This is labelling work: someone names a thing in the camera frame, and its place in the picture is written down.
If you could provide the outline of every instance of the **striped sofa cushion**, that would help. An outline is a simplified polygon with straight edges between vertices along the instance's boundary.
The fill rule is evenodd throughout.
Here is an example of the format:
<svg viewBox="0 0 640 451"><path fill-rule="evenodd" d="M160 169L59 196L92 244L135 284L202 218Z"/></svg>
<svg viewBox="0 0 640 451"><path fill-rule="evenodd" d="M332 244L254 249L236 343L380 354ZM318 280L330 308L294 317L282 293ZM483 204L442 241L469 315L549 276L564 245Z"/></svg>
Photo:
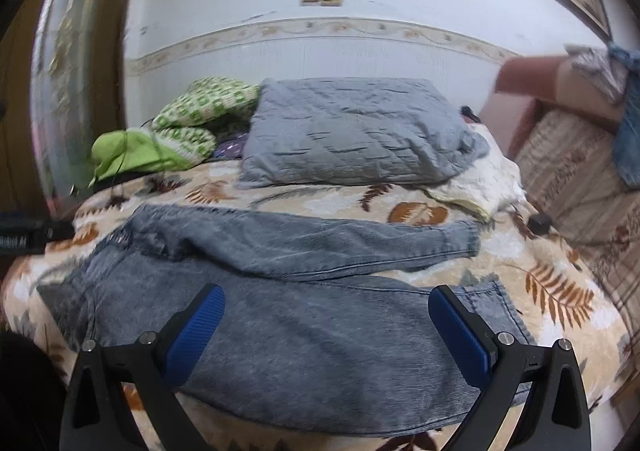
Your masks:
<svg viewBox="0 0 640 451"><path fill-rule="evenodd" d="M612 134L560 110L547 113L516 157L529 201L580 252L630 333L640 364L640 193L611 156Z"/></svg>

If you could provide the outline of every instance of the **white cloth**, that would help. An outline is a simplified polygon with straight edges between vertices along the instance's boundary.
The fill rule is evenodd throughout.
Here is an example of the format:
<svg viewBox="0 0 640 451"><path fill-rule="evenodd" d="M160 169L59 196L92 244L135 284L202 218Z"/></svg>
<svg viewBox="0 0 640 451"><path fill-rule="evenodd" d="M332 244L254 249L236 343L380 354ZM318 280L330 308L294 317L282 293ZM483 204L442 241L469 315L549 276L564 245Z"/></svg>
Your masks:
<svg viewBox="0 0 640 451"><path fill-rule="evenodd" d="M564 50L574 56L572 66L593 86L601 91L609 104L619 104L625 93L628 70L605 48L564 45Z"/></svg>
<svg viewBox="0 0 640 451"><path fill-rule="evenodd" d="M444 184L423 189L431 198L462 206L488 222L496 212L526 199L520 183L520 168L504 157L484 124L468 126L486 139L489 154Z"/></svg>

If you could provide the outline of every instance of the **jeans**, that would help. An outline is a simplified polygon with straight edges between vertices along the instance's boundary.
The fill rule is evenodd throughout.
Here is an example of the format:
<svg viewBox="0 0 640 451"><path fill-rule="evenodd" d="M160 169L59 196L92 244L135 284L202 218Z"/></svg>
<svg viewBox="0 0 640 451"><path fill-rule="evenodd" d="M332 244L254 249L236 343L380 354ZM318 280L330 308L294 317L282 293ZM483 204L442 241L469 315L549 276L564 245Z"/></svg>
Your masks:
<svg viewBox="0 0 640 451"><path fill-rule="evenodd" d="M627 52L610 44L609 55L629 70L625 113L613 143L613 162L625 184L635 190L640 188L640 50Z"/></svg>
<svg viewBox="0 0 640 451"><path fill-rule="evenodd" d="M459 422L467 386L428 315L428 288L371 275L474 256L473 222L412 227L143 206L62 284L39 285L69 344L159 331L206 283L224 317L181 391L237 417L393 436ZM500 282L454 290L495 331L533 338ZM523 402L523 387L516 401Z"/></svg>

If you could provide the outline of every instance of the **floral bedspread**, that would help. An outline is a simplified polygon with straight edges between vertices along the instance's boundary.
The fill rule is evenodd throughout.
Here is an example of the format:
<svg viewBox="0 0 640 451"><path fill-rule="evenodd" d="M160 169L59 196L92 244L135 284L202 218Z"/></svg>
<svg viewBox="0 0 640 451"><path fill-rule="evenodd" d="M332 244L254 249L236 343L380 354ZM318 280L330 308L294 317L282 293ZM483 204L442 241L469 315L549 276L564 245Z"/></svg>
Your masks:
<svg viewBox="0 0 640 451"><path fill-rule="evenodd" d="M2 282L2 305L9 325L33 339L68 381L76 354L69 350L36 285L61 281L98 240L142 203L224 206L290 212L323 218L352 218L410 225L443 224L468 218L455 206L420 190L392 184L372 186L296 185L239 190L239 162L203 164L179 174L132 180L92 196L78 210L76 237L51 243L43 256L17 261ZM418 287L471 286L500 279L539 345L567 337L580 363L588 404L607 400L626 378L630 352L625 325L597 287L577 251L552 232L535 237L526 227L535 212L528 205L499 212L482 232L473 258L446 261L424 271L385 272ZM134 386L124 385L129 405L150 449L162 449ZM178 399L204 438L217 450L236 451L402 451L441 449L455 426L393 439L296 433L257 425L220 413L182 394ZM522 407L512 408L492 450L504 449Z"/></svg>

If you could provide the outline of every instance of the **quilted pillow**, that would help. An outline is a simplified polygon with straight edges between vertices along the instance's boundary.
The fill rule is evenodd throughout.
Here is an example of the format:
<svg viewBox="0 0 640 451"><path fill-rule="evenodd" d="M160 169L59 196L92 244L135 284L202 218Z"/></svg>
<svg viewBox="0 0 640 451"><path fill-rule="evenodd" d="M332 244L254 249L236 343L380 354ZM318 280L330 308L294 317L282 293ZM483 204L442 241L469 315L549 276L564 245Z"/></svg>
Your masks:
<svg viewBox="0 0 640 451"><path fill-rule="evenodd" d="M192 82L186 93L174 98L153 120L153 128L201 126L227 113L247 119L254 112L258 86L226 77Z"/></svg>
<svg viewBox="0 0 640 451"><path fill-rule="evenodd" d="M240 182L433 184L488 152L423 79L266 79Z"/></svg>

